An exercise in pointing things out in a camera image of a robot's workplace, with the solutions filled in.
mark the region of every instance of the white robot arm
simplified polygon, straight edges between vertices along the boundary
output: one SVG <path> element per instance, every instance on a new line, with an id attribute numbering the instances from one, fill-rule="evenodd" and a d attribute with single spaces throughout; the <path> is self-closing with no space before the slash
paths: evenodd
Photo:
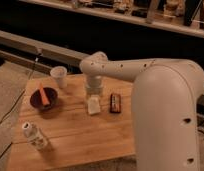
<path id="1" fill-rule="evenodd" d="M 93 79 L 109 76 L 133 82 L 132 119 L 138 171 L 199 171 L 196 101 L 204 71 L 191 60 L 108 61 L 97 52 L 80 63 Z"/>

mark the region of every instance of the wooden tabletop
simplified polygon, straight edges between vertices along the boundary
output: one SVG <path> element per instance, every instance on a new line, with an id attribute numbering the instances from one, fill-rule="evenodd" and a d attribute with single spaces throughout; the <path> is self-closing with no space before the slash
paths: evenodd
<path id="1" fill-rule="evenodd" d="M 7 170 L 47 170 L 135 154 L 130 111 L 132 84 L 104 77 L 102 112 L 89 116 L 84 75 L 68 75 L 65 79 L 64 89 L 58 89 L 50 77 L 28 82 Z M 29 102 L 40 82 L 58 92 L 55 107 L 43 113 Z M 113 92 L 122 96 L 121 114 L 109 113 L 109 97 Z M 51 145 L 37 151 L 27 143 L 21 129 L 26 121 L 39 126 Z"/>

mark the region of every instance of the black cable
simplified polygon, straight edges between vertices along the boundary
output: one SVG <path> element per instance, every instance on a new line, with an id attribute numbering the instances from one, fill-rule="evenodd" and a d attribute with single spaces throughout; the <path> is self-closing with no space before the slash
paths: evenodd
<path id="1" fill-rule="evenodd" d="M 23 90 L 19 97 L 16 99 L 15 103 L 13 104 L 13 106 L 10 108 L 10 110 L 5 114 L 3 115 L 2 119 L 0 119 L 0 125 L 3 123 L 3 121 L 5 121 L 8 117 L 9 117 L 9 114 L 12 112 L 12 110 L 14 109 L 14 107 L 17 105 L 18 101 L 20 100 L 20 98 L 22 97 L 22 95 L 25 93 L 25 91 Z"/>
<path id="2" fill-rule="evenodd" d="M 35 71 L 35 66 L 36 66 L 37 62 L 38 62 L 38 58 L 36 58 L 35 62 L 33 63 L 33 66 L 31 68 L 31 73 L 28 76 L 28 80 L 33 75 L 33 72 Z M 0 125 L 3 123 L 3 121 L 5 121 L 9 117 L 9 114 L 13 111 L 13 109 L 15 108 L 15 106 L 17 105 L 17 103 L 19 102 L 19 100 L 21 99 L 21 97 L 23 96 L 24 93 L 25 93 L 25 90 L 22 90 L 22 92 L 20 93 L 20 95 L 18 96 L 18 98 L 14 102 L 13 106 L 10 108 L 10 110 L 6 114 L 3 115 L 2 119 L 0 120 Z"/>
<path id="3" fill-rule="evenodd" d="M 34 71 L 35 71 L 35 67 L 36 67 L 36 63 L 38 62 L 38 57 L 36 57 L 35 62 L 33 63 L 33 66 L 31 68 L 31 73 L 28 76 L 28 80 L 31 78 L 31 76 L 33 75 Z M 20 95 L 18 96 L 18 98 L 16 99 L 15 103 L 13 104 L 13 106 L 10 108 L 10 110 L 2 117 L 2 119 L 0 120 L 0 125 L 3 123 L 3 121 L 5 121 L 9 116 L 10 113 L 13 111 L 13 109 L 15 108 L 15 106 L 17 105 L 17 103 L 19 102 L 19 100 L 21 99 L 21 97 L 23 96 L 23 94 L 25 93 L 25 90 L 23 90 Z M 13 143 L 10 142 L 10 144 L 7 146 L 7 148 L 2 152 L 2 154 L 0 155 L 0 159 L 4 156 L 4 154 L 8 151 L 8 149 L 11 147 Z"/>
<path id="4" fill-rule="evenodd" d="M 11 142 L 8 146 L 7 146 L 7 148 L 2 152 L 2 154 L 0 155 L 0 159 L 4 156 L 4 154 L 8 151 L 8 149 L 11 147 L 11 145 L 12 145 L 13 143 Z"/>

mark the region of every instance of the plastic bottle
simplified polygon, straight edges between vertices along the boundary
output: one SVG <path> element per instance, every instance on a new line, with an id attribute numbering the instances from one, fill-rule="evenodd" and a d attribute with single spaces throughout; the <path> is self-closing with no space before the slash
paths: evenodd
<path id="1" fill-rule="evenodd" d="M 28 142 L 31 143 L 31 145 L 33 145 L 37 150 L 43 149 L 47 146 L 47 139 L 43 136 L 41 130 L 35 124 L 25 122 L 22 125 L 22 130 Z"/>

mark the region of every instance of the paper cup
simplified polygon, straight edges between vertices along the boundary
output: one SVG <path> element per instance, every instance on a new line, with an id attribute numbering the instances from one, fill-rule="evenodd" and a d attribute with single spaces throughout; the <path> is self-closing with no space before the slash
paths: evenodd
<path id="1" fill-rule="evenodd" d="M 50 70 L 50 75 L 56 81 L 59 88 L 64 88 L 67 86 L 65 77 L 67 75 L 67 68 L 63 66 L 56 66 Z"/>

